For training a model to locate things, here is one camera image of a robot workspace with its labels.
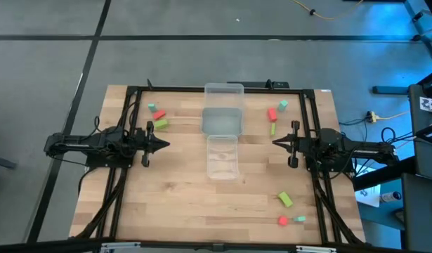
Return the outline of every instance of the teal block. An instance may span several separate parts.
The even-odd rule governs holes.
[[[154,103],[148,104],[148,109],[150,110],[150,112],[156,112],[157,111],[157,107],[155,106]]]
[[[280,102],[280,104],[278,105],[278,110],[280,112],[283,112],[284,110],[286,110],[287,107],[287,101],[283,100]]]
[[[306,216],[298,216],[298,217],[294,218],[294,221],[300,221],[300,222],[302,222],[302,221],[305,221],[305,220],[306,220]]]

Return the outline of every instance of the gray concrete floor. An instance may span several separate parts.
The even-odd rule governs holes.
[[[304,3],[326,16],[354,4]],[[102,6],[103,0],[0,0],[0,34],[93,34]],[[325,21],[285,0],[114,0],[103,29],[103,34],[415,33],[402,4],[364,3],[345,18]],[[44,141],[63,126],[89,46],[89,41],[0,41],[0,156],[18,163],[15,171],[0,168],[0,244],[25,238],[49,164],[42,151]],[[407,110],[406,97],[375,96],[371,87],[407,86],[430,72],[432,60],[422,43],[102,41],[72,132],[92,130],[108,84],[145,85],[150,78],[159,86],[201,86],[270,78],[287,81],[293,88],[331,89],[339,120],[347,121],[368,110],[383,117]],[[383,127],[405,134],[411,129],[410,116],[369,125],[368,140],[379,141]],[[363,138],[363,126],[343,130],[349,138]],[[400,157],[412,154],[411,145],[399,150]],[[83,161],[77,155],[68,158]],[[80,166],[63,163],[40,240],[67,237],[82,173]],[[396,247],[400,237],[386,229],[365,223],[367,241]],[[377,235],[388,240],[377,240]]]

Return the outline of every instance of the transparent bin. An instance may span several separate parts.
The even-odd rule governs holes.
[[[218,180],[233,180],[239,176],[237,169],[237,137],[208,136],[208,177]]]
[[[242,84],[206,84],[202,132],[210,135],[239,136],[243,130],[244,86]]]

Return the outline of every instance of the red block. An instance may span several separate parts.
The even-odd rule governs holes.
[[[155,112],[155,113],[153,114],[153,119],[154,119],[154,120],[158,120],[158,119],[160,119],[161,117],[165,116],[165,114],[166,114],[166,111],[165,111],[165,110],[158,110],[157,112]]]
[[[269,108],[267,110],[267,116],[269,116],[270,122],[276,122],[277,121],[277,112],[275,111],[275,108]]]
[[[286,226],[287,225],[287,217],[280,216],[278,218],[278,224],[280,224],[281,226]]]

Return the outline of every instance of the yellow cable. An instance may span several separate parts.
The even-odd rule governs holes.
[[[382,118],[382,117],[380,117],[380,116],[377,115],[377,119],[393,119],[393,118],[399,117],[399,116],[401,116],[401,115],[405,115],[405,114],[407,114],[408,112],[409,112],[409,111],[402,112],[402,113],[399,113],[399,114],[397,114],[397,115],[390,116],[390,117],[385,117],[385,118]]]
[[[309,7],[307,7],[306,5],[302,4],[301,2],[297,1],[297,0],[292,0],[294,1],[295,4],[300,5],[301,7],[303,7],[304,9],[306,9],[307,11],[311,12],[311,9],[309,9]],[[350,13],[352,10],[354,10],[356,7],[358,7],[364,0],[360,0],[359,2],[357,2],[353,7],[349,8],[347,11],[345,11],[344,13],[341,13],[339,15],[334,16],[333,18],[326,18],[322,15],[319,15],[318,13],[314,12],[314,15],[316,15],[319,18],[322,18],[324,20],[335,20],[347,13]]]

